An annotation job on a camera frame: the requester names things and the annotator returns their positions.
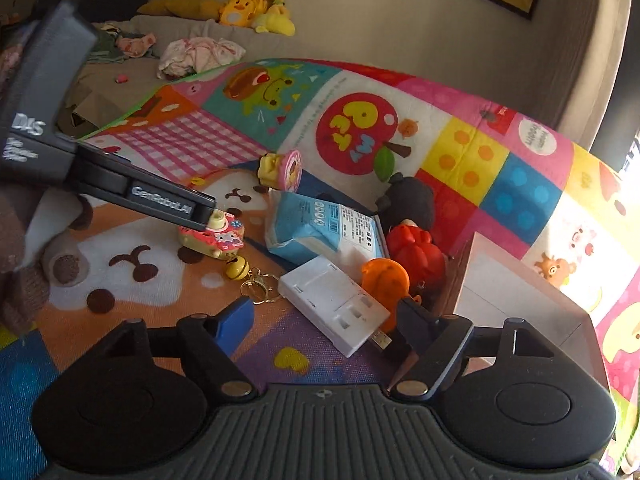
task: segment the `open box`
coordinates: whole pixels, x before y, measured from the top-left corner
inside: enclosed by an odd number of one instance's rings
[[[456,313],[476,326],[501,327],[508,317],[522,317],[609,389],[589,314],[479,233],[450,262],[433,311]],[[470,368],[489,364],[475,360]]]

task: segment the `play mat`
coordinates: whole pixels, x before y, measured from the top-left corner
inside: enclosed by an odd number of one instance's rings
[[[433,187],[432,232],[443,251],[456,254],[478,231],[591,314],[621,415],[604,462],[614,468],[622,456],[637,420],[640,204],[614,172],[559,134],[409,75],[267,59],[165,85],[88,142],[215,196],[244,222],[241,254],[277,275],[291,266],[263,245],[267,201],[255,171],[266,151],[299,149],[299,192],[361,212],[375,209],[393,173],[417,176]],[[77,234],[89,277],[54,288],[23,339],[0,336],[3,480],[30,479],[44,467],[29,425],[34,398],[121,320],[173,325],[194,312],[215,314],[239,295],[220,261],[181,248],[174,225],[93,204],[91,227]],[[118,255],[126,258],[112,260]],[[156,272],[134,279],[141,264]],[[393,373],[368,345],[345,359],[285,300],[256,307],[234,359],[259,388],[385,382]]]

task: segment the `pink gingham pattern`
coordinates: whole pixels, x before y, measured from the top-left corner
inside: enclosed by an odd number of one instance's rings
[[[266,151],[202,110],[115,136],[170,180],[257,160]]]

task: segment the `white power adapter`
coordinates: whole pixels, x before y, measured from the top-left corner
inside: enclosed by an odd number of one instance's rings
[[[351,357],[390,315],[324,256],[282,276],[278,292],[345,357]]]

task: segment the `ribbed gray surface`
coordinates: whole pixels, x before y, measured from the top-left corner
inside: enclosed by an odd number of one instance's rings
[[[44,480],[95,477],[53,466]],[[595,464],[514,473],[484,464],[445,436],[431,411],[378,386],[274,385],[250,407],[220,410],[183,455],[122,480],[605,480]]]

